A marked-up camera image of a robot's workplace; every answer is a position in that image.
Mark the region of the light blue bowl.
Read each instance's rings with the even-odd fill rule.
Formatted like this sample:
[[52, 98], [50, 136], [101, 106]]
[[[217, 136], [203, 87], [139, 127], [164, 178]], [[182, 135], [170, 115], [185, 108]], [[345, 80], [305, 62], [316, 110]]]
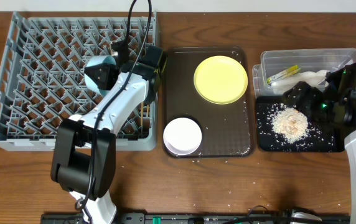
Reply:
[[[95, 57], [92, 57], [88, 63], [86, 64], [86, 67], [89, 65], [90, 67], [91, 66], [94, 66], [94, 65], [98, 65], [98, 64], [101, 64], [101, 63], [107, 63], [107, 64], [110, 64], [110, 65], [116, 65], [116, 60], [110, 56], [110, 55], [103, 55], [103, 56], [95, 56]], [[101, 90], [98, 88], [98, 86], [96, 85], [96, 83], [86, 74], [84, 73], [84, 81], [85, 81], [85, 84], [87, 86], [87, 88], [101, 96], [106, 96], [108, 94], [108, 90]]]

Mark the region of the white napkin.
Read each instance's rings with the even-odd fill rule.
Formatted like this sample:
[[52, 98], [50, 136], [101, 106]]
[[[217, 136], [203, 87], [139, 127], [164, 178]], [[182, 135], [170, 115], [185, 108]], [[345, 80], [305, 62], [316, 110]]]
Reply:
[[306, 82], [312, 87], [324, 90], [328, 83], [325, 81], [328, 70], [319, 70], [318, 72], [302, 72], [293, 76], [286, 77], [271, 84], [275, 95], [282, 95], [284, 92], [292, 89], [298, 82]]

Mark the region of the green orange snack wrapper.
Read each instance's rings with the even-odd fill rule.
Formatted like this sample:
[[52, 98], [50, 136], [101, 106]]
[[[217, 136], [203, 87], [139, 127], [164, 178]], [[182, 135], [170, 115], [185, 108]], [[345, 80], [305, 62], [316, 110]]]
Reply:
[[286, 77], [290, 77], [292, 75], [295, 75], [296, 73], [298, 73], [300, 71], [300, 68], [298, 65], [294, 65], [292, 67], [289, 67], [275, 75], [272, 75], [271, 77], [267, 78], [266, 82], [267, 84], [271, 85], [272, 83], [278, 81], [278, 80], [282, 80]]

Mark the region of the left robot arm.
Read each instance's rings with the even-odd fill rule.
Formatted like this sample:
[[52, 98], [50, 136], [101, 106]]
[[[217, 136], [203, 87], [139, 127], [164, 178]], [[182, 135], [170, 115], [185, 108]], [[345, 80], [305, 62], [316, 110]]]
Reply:
[[50, 176], [76, 200], [85, 223], [112, 223], [116, 206], [109, 188], [116, 170], [116, 138], [140, 104], [157, 96], [167, 55], [149, 46], [137, 61], [120, 63], [111, 55], [92, 57], [85, 66], [87, 85], [105, 91], [88, 113], [74, 114], [57, 129]]

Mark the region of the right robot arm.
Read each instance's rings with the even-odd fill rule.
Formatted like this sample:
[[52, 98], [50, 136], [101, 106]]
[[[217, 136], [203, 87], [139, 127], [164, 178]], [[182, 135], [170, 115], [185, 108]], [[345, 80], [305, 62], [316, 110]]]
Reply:
[[283, 94], [283, 102], [316, 123], [335, 126], [343, 135], [350, 165], [350, 222], [356, 223], [356, 62], [327, 73], [326, 82], [324, 91], [298, 82]]

